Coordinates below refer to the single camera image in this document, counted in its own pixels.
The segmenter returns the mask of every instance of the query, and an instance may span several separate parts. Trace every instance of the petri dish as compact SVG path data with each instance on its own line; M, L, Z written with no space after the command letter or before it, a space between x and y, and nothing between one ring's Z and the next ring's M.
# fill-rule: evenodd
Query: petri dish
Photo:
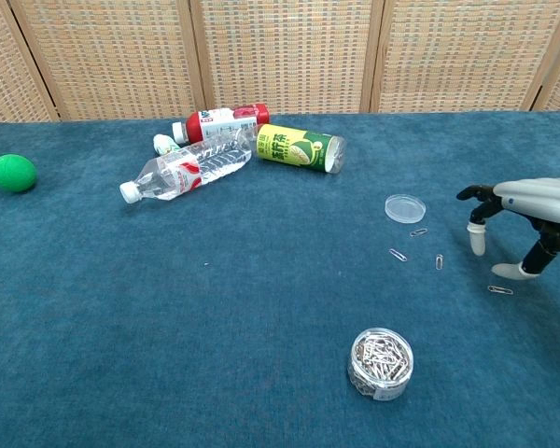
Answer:
M423 219L426 205L414 196L394 194L385 200L385 213L397 222L413 224Z

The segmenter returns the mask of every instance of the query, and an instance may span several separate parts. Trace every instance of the table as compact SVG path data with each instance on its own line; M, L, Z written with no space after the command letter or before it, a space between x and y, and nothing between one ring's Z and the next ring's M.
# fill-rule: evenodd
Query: table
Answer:
M38 171L0 191L0 446L560 446L560 256L537 280L495 277L537 233L502 212L477 258L478 203L455 199L560 177L560 113L273 121L344 136L343 171L252 160L128 205L119 184L172 120L0 124L0 154ZM424 220L390 220L394 193ZM391 402L346 375L370 327L413 349Z

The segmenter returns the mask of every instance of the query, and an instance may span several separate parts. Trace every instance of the robotic arm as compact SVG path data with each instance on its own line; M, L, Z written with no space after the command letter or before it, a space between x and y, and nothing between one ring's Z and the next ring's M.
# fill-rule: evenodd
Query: robotic arm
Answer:
M492 272L512 280L528 280L541 274L560 252L560 179L541 178L503 182L494 187L471 185L456 195L465 201L477 198L467 230L475 255L485 253L485 220L506 209L526 217L539 239L518 264L497 264Z

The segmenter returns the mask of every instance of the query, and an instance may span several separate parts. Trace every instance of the paper clip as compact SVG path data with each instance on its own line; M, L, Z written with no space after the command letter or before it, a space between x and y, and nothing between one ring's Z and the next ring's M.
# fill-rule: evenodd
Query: paper clip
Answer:
M390 252L394 257L396 257L400 261L406 261L407 260L407 258L403 254L398 252L398 250L396 250L396 249L390 249L388 252Z
M423 228L423 229L417 229L416 231L412 231L409 234L414 237L414 236L425 235L426 233L427 233L427 229Z
M497 292L498 294L514 294L512 289L508 289L507 287L495 287L494 285L490 285L487 287L490 292Z

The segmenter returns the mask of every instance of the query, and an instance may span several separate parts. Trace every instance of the bottle label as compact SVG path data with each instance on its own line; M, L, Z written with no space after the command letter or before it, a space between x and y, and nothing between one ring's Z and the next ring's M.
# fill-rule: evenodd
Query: bottle label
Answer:
M331 138L331 135L324 133L265 124L258 134L258 156L325 173L326 154Z
M202 183L202 174L195 155L188 149L179 148L162 157L166 168L175 180L178 194L196 189Z
M245 114L238 114L237 118L234 117L234 111L227 107L199 112L199 124L202 128L203 139L236 131L240 128L251 128L257 122L255 110L252 116L246 117Z

